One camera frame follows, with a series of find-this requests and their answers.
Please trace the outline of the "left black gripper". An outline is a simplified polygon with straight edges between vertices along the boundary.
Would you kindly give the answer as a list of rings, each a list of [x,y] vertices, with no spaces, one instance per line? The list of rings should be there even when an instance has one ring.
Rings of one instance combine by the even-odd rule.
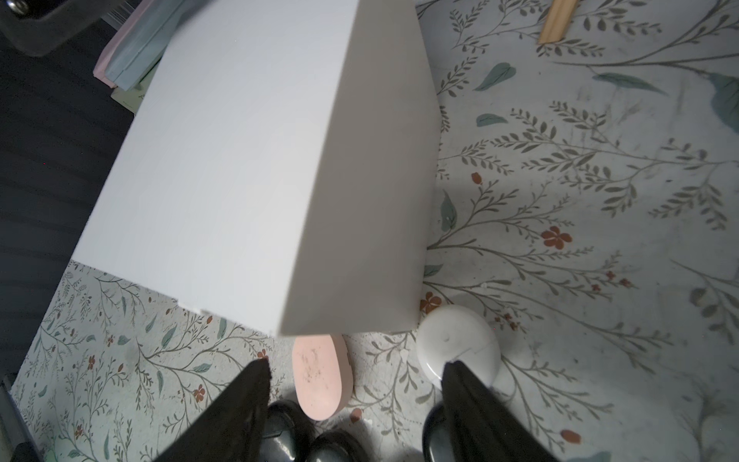
[[[1,38],[16,50],[42,57],[126,1],[1,0]]]

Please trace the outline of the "white earphone case top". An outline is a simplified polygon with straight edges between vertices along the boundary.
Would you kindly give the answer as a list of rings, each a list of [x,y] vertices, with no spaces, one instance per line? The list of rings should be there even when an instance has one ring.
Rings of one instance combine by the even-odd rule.
[[[483,317],[458,305],[444,305],[419,324],[416,341],[421,370],[442,389],[446,364],[461,361],[492,389],[502,366],[497,335]]]

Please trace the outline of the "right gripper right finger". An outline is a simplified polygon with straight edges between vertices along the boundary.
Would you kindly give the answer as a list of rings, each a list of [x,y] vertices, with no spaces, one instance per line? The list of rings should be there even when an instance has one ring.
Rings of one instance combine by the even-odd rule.
[[[456,461],[554,461],[463,362],[446,364],[442,392]]]

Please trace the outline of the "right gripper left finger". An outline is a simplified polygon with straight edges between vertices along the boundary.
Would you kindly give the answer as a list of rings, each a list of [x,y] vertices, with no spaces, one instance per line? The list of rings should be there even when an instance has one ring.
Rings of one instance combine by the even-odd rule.
[[[269,361],[250,362],[157,459],[255,461],[267,421],[269,390]]]

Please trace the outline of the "white drawer cabinet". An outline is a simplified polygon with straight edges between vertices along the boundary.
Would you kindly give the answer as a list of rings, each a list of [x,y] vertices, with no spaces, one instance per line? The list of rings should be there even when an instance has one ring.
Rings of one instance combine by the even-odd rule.
[[[441,116],[410,1],[206,1],[73,252],[271,336],[419,322]]]

